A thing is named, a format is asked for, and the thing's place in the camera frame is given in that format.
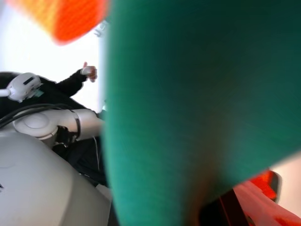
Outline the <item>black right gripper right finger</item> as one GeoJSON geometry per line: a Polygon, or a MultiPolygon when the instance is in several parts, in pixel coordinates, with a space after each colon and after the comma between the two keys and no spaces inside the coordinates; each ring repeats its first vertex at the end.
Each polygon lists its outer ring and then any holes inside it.
{"type": "Polygon", "coordinates": [[[246,218],[233,189],[223,195],[223,208],[229,226],[245,226],[246,218]]]}

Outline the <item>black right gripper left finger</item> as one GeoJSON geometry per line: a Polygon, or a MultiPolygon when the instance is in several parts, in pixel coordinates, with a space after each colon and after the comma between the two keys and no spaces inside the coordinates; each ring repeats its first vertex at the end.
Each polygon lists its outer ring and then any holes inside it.
{"type": "Polygon", "coordinates": [[[217,198],[213,202],[203,207],[199,213],[199,226],[222,226],[223,208],[221,199],[217,198]]]}

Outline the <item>person's hand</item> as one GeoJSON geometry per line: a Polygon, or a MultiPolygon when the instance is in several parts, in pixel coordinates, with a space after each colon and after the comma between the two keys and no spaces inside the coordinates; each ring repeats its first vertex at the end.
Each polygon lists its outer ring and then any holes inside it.
{"type": "Polygon", "coordinates": [[[95,82],[97,79],[97,69],[95,66],[88,65],[87,62],[83,64],[83,68],[81,69],[80,73],[84,75],[87,79],[91,82],[95,82]]]}

